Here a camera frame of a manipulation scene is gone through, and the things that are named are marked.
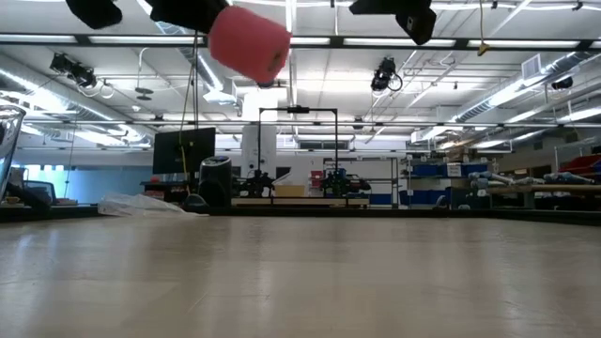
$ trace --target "plastic bag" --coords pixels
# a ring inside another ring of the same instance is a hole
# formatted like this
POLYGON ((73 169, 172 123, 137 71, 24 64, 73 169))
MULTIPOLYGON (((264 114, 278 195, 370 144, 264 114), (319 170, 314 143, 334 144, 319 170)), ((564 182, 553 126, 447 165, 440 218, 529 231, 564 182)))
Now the plastic bag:
POLYGON ((152 216, 152 217, 174 217, 174 216, 196 216, 188 213, 180 207, 160 201, 156 198, 137 194, 130 196, 121 193, 107 193, 98 203, 98 213, 111 216, 152 216))

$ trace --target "red foam cylinder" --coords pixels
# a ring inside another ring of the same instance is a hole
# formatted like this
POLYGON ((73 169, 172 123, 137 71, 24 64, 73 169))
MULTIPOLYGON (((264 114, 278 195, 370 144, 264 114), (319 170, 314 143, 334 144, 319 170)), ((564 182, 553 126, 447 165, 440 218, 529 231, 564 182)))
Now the red foam cylinder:
POLYGON ((258 83, 268 83, 284 67, 291 38, 278 23, 230 6, 215 19, 208 33, 208 49, 224 66, 258 83))

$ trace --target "box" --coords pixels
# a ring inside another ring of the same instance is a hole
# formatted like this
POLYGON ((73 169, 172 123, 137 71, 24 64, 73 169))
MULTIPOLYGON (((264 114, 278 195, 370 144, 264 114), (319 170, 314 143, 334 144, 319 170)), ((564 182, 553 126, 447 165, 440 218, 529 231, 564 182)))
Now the box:
POLYGON ((275 185, 277 197, 304 197, 303 185, 275 185))

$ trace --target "blue container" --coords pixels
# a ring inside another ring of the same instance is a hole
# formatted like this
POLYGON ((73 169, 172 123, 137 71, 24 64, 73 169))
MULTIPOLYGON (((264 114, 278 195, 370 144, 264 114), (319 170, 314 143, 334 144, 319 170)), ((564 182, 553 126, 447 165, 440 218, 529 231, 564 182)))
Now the blue container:
POLYGON ((413 166, 413 173, 417 177, 431 177, 440 175, 439 167, 433 164, 420 164, 413 166))

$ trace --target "monitor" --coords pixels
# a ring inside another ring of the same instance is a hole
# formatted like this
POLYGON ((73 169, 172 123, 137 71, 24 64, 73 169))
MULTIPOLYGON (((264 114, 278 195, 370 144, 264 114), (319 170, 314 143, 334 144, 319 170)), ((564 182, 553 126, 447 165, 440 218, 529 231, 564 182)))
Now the monitor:
POLYGON ((198 172, 200 163, 215 156, 215 129, 203 128, 192 131, 162 132, 155 135, 153 174, 183 173, 181 145, 186 158, 186 171, 198 172))

